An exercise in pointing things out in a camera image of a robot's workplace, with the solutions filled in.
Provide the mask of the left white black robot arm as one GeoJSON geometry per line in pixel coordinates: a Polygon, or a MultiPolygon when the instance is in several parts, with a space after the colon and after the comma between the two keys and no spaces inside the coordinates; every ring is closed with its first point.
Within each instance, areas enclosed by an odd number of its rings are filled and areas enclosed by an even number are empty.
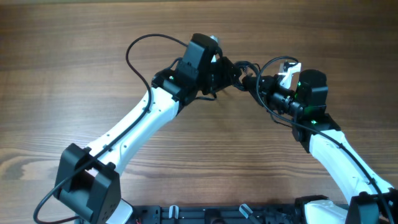
{"type": "Polygon", "coordinates": [[[195,100],[215,100],[239,72],[218,40],[193,34],[186,51],[145,82],[142,100],[107,133],[84,148],[70,144],[51,194],[71,209],[75,223],[127,223],[133,207],[121,198],[120,177],[137,151],[195,100]]]}

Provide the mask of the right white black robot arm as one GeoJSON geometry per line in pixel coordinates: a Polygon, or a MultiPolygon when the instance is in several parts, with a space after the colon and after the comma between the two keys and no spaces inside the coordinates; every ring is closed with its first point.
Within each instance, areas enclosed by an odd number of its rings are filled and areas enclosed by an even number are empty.
{"type": "Polygon", "coordinates": [[[292,134],[331,175],[348,208],[324,196],[300,198],[302,223],[397,223],[397,189],[378,176],[350,146],[326,113],[326,75],[300,73],[296,90],[284,85],[290,75],[244,77],[243,87],[267,111],[291,116],[292,134]]]}

